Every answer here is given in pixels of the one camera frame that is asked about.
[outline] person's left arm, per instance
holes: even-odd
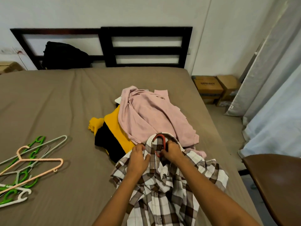
[[[134,187],[151,159],[151,156],[147,155],[144,160],[142,153],[144,149],[145,146],[142,144],[133,147],[126,176],[92,226],[120,226],[122,224]]]

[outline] brown leather chair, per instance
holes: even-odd
[[[301,225],[301,158],[260,154],[242,160],[276,224]]]

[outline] white curtain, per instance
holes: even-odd
[[[288,3],[227,114],[247,124],[240,156],[301,157],[301,0]]]

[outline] person's left hand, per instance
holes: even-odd
[[[148,154],[145,157],[145,160],[143,158],[143,150],[145,149],[145,146],[143,144],[137,144],[133,147],[131,155],[130,155],[130,161],[127,168],[126,175],[129,178],[134,178],[137,181],[140,179],[142,174],[146,171],[150,160],[151,155]]]

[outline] black fabric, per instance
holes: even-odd
[[[126,154],[118,140],[110,131],[106,122],[104,122],[103,126],[96,132],[95,145],[106,149],[109,153],[110,159],[115,163],[117,163]]]
[[[89,55],[69,44],[48,41],[42,67],[48,70],[88,68],[92,61]]]

